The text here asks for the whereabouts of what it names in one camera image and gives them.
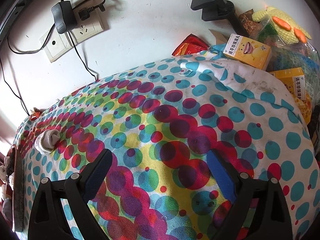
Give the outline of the grey white sock pair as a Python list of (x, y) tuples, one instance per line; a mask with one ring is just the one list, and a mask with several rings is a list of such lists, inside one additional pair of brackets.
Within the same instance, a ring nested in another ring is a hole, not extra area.
[(41, 154), (51, 154), (60, 140), (60, 132), (56, 129), (45, 130), (34, 142), (34, 147)]

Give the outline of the round red tray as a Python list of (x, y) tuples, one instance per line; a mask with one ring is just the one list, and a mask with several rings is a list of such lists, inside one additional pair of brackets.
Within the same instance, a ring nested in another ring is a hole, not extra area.
[(5, 157), (5, 171), (12, 189), (12, 230), (24, 229), (24, 168), (23, 158), (16, 145), (12, 145)]

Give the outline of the red candy wrapper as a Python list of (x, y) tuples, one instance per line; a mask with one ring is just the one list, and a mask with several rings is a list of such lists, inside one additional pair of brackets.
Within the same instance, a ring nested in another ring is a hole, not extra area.
[(38, 119), (43, 112), (44, 110), (34, 107), (33, 110), (31, 110), (31, 115), (29, 116), (29, 120), (34, 121)]

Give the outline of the polka dot bed sheet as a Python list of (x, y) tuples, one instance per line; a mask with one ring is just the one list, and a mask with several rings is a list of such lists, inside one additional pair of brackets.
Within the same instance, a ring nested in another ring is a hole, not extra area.
[[(51, 154), (34, 147), (45, 130)], [(279, 181), (294, 238), (319, 214), (319, 166), (302, 114), (271, 74), (211, 52), (172, 57), (82, 87), (21, 123), (24, 226), (37, 188), (113, 161), (88, 206), (111, 239), (210, 239), (231, 202), (207, 165), (216, 150), (250, 178)]]

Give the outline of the yellow medicine box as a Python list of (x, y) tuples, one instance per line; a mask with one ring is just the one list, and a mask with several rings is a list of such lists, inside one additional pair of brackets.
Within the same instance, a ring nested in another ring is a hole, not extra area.
[(300, 100), (306, 100), (306, 83), (302, 68), (276, 70), (270, 74), (279, 79), (292, 95)]
[(272, 56), (271, 47), (238, 34), (232, 34), (223, 54), (260, 70), (266, 70)]

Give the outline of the clear bag of goods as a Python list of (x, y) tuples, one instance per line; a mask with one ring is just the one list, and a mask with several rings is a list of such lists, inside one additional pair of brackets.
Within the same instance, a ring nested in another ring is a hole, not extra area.
[(271, 61), (267, 67), (268, 72), (290, 68), (302, 68), (306, 83), (306, 100), (300, 100), (293, 95), (307, 124), (310, 123), (312, 112), (319, 104), (319, 53), (309, 42), (285, 44), (278, 36), (271, 24), (271, 19), (266, 16), (257, 23), (251, 33), (252, 38), (271, 47)]

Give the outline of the red snack packet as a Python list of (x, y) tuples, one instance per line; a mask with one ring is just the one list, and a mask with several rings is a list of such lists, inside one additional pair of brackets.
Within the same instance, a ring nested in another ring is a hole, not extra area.
[(194, 34), (188, 35), (173, 51), (172, 56), (190, 55), (207, 50), (209, 45)]

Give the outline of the yellow knitted duck toy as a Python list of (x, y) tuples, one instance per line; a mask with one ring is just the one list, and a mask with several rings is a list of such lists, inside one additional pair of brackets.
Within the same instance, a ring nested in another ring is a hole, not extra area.
[(265, 10), (254, 12), (252, 20), (260, 22), (266, 16), (271, 19), (271, 24), (285, 44), (307, 43), (308, 40), (312, 39), (311, 35), (297, 24), (290, 15), (275, 7), (266, 7)]

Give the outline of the black power adapter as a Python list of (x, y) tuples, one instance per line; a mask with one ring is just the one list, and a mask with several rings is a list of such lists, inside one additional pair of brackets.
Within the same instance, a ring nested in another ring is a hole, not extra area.
[(59, 34), (75, 29), (78, 25), (70, 1), (61, 0), (51, 8), (54, 24)]

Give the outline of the black power plug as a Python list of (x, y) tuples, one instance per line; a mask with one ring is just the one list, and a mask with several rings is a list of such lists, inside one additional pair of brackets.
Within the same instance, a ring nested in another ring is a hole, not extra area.
[(104, 7), (103, 4), (99, 4), (99, 5), (95, 5), (95, 6), (89, 7), (89, 8), (81, 9), (78, 12), (80, 20), (84, 21), (84, 20), (88, 19), (90, 17), (90, 13), (92, 13), (96, 9), (99, 9), (101, 12), (105, 11), (105, 7)]

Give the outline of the white wall socket plate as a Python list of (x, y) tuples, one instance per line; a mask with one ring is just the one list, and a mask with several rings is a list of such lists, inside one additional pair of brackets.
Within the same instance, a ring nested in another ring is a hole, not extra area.
[[(70, 31), (74, 44), (80, 44), (104, 30), (99, 12), (97, 11), (91, 12), (90, 17), (82, 21), (79, 18), (77, 10), (76, 18), (79, 25), (77, 28)], [(49, 61), (51, 63), (56, 61), (67, 51), (72, 49), (72, 40), (68, 33), (59, 34), (56, 28), (54, 28), (46, 46), (44, 47), (44, 51), (46, 52)]]

